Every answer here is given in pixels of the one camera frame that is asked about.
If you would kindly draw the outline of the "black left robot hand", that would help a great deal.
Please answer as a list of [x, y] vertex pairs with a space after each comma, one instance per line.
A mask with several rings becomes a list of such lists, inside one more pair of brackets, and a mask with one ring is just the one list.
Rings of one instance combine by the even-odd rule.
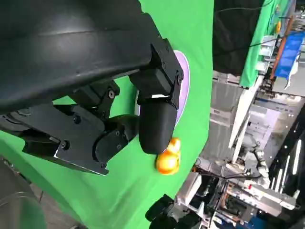
[[135, 137], [161, 154], [182, 80], [137, 0], [0, 3], [0, 128], [27, 154], [99, 175]]

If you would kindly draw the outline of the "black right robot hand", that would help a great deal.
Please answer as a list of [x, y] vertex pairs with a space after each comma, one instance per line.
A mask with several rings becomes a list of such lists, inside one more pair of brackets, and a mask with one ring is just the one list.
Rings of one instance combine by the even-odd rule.
[[178, 221], [169, 215], [174, 206], [171, 197], [164, 194], [145, 213], [145, 218], [150, 222], [149, 229], [177, 229]]

